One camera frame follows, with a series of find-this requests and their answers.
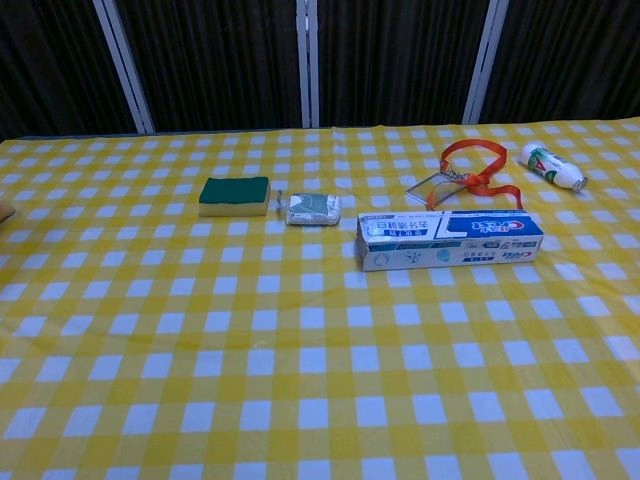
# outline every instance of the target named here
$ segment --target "lanyard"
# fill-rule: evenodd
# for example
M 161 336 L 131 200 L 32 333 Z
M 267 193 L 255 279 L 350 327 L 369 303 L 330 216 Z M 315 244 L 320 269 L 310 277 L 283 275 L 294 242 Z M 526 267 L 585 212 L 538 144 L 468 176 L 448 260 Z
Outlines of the lanyard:
M 469 173 L 462 178 L 452 178 L 452 182 L 467 187 L 467 191 L 481 197 L 493 197 L 500 193 L 509 193 L 516 199 L 518 208 L 522 208 L 522 201 L 520 199 L 520 189 L 514 185 L 502 185 L 501 187 L 489 187 L 491 176 L 500 171 L 507 162 L 507 149 L 499 143 L 492 142 L 490 140 L 482 140 L 479 138 L 470 138 L 467 140 L 460 140 L 458 142 L 449 145 L 442 155 L 440 156 L 440 172 L 448 174 L 449 162 L 447 157 L 457 150 L 461 150 L 467 147 L 484 147 L 498 155 L 493 162 L 491 162 L 487 168 L 482 172 L 475 174 Z M 434 191 L 432 190 L 427 198 L 427 206 L 433 210 L 434 206 Z

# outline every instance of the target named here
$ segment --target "white bottle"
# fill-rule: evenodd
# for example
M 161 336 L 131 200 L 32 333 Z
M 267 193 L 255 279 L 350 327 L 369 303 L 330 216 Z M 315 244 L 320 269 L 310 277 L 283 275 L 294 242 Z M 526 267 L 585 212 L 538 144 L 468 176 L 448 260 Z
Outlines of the white bottle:
M 582 190 L 589 181 L 577 166 L 537 143 L 526 144 L 518 162 L 544 177 L 547 182 L 571 188 L 575 192 Z

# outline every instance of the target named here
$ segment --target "green scouring pad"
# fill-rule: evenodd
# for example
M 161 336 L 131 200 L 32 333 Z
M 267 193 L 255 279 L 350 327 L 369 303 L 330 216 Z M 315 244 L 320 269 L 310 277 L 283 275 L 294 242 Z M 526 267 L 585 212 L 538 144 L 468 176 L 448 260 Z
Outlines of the green scouring pad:
M 209 178 L 200 193 L 200 216 L 266 215 L 270 191 L 267 177 Z

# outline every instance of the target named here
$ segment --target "white toothpaste box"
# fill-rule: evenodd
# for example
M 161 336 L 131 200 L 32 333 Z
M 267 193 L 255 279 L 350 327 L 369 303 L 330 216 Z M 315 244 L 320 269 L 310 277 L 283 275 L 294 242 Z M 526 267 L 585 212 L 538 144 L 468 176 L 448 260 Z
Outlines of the white toothpaste box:
M 364 271 L 528 262 L 544 233 L 524 210 L 362 213 Z

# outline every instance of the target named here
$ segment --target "dark curtain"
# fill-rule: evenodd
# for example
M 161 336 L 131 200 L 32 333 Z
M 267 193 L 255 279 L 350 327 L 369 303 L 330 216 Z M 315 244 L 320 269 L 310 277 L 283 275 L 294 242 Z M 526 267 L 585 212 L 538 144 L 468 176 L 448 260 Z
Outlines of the dark curtain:
M 301 126 L 295 0 L 120 0 L 158 131 Z
M 511 0 L 482 122 L 636 115 L 638 0 Z
M 488 0 L 318 0 L 320 124 L 460 123 Z
M 0 2 L 0 140 L 135 131 L 92 2 Z

